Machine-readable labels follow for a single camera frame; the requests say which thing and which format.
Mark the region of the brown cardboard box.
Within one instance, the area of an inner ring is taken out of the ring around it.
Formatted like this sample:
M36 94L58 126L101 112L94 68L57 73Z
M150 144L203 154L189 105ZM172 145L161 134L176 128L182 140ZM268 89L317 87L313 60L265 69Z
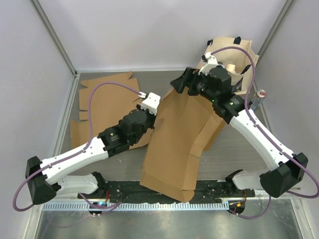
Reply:
M171 89L159 105L140 184L175 200L190 201L200 157L225 124L204 97Z

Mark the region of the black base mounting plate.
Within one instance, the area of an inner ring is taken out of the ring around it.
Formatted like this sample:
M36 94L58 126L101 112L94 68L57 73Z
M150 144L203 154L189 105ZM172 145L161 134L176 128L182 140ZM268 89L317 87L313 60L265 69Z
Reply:
M132 204L172 204L181 203L154 190L140 185L139 181L109 181L97 193L85 194L87 199L109 200L111 203ZM194 194L186 201L191 204L221 202L222 198L253 198L255 191L252 189L231 190L227 182L217 180L198 180Z

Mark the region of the beige canvas tote bag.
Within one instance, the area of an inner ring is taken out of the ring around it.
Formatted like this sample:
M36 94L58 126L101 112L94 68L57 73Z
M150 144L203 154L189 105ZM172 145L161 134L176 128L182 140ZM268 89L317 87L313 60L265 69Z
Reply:
M254 64L257 64L259 56L251 48L252 41L241 39L241 37L216 37L208 41L205 52L214 52L229 46L239 47L249 53L249 56L247 56L240 50L228 49L214 55L224 67L229 64L234 65L234 69L229 72L232 79L232 91L243 96L247 93L252 81L252 66L249 57L252 58Z

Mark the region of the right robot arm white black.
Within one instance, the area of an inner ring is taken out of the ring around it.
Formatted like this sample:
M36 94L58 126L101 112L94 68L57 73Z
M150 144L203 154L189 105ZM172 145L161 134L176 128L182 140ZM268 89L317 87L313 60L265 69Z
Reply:
M179 94L188 88L189 96L201 95L208 99L215 113L240 132L266 163L266 170L240 169L227 176L225 191L229 196L238 196L244 189L254 189L265 190L271 197L278 198L302 180L304 172L284 153L303 167L307 166L308 158L303 153L294 154L282 145L252 110L245 110L244 99L232 92L231 76L226 69L215 67L203 74L187 67L170 85Z

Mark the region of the silver blue energy drink can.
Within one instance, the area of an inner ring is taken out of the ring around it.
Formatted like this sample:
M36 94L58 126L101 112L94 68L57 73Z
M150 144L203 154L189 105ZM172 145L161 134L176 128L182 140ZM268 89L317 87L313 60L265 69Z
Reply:
M266 92L264 90L257 90L254 97L249 102L249 108L255 111L262 103L266 97Z

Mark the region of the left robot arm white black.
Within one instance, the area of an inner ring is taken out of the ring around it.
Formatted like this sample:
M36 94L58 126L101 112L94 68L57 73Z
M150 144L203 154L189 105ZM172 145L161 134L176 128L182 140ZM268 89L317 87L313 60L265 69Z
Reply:
M90 163L110 158L129 150L149 128L154 128L157 111L137 106L115 126L105 129L90 142L56 157L30 158L25 177L32 203L40 205L52 200L65 189L63 177Z

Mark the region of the spare flat cardboard sheet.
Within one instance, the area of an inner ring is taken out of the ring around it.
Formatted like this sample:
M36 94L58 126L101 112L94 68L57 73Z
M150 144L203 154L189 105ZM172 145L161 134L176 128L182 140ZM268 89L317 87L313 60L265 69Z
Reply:
M88 101L93 89L103 82L117 82L139 91L138 80L132 78L132 72L113 74L111 76L82 80L84 87L79 90L79 121L70 121L71 148L86 144L89 140ZM105 129L115 126L125 115L136 108L142 100L130 90L112 84L99 87L91 100L91 121L93 136Z

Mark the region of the beige paper roll in bag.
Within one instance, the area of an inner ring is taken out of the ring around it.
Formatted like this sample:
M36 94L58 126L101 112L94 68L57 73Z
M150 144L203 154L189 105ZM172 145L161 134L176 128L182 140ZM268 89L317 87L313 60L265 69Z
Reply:
M235 71L236 66L234 64L228 64L226 66L226 70L232 74L236 74L237 72Z

